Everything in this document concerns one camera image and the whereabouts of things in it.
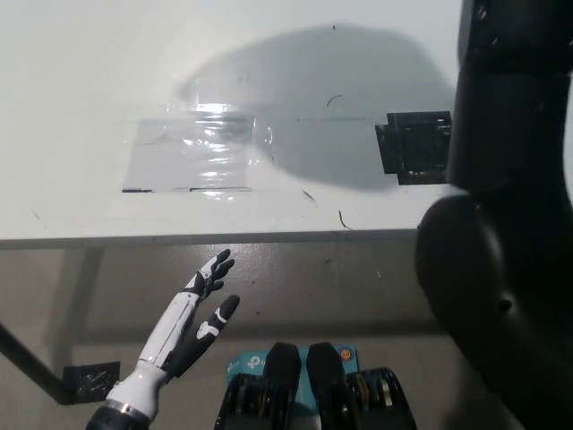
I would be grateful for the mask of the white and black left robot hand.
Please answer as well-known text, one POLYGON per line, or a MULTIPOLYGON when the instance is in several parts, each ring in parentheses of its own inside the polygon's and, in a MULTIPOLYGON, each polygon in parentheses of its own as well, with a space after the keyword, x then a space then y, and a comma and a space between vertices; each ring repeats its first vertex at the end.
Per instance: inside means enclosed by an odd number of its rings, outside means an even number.
POLYGON ((181 377, 207 351, 238 307, 240 297, 231 295, 197 328, 192 326, 200 304, 223 288, 223 278, 234 264, 228 249, 220 252, 174 295, 148 337, 133 372, 107 395, 106 407, 144 425, 156 418, 161 388, 181 377))

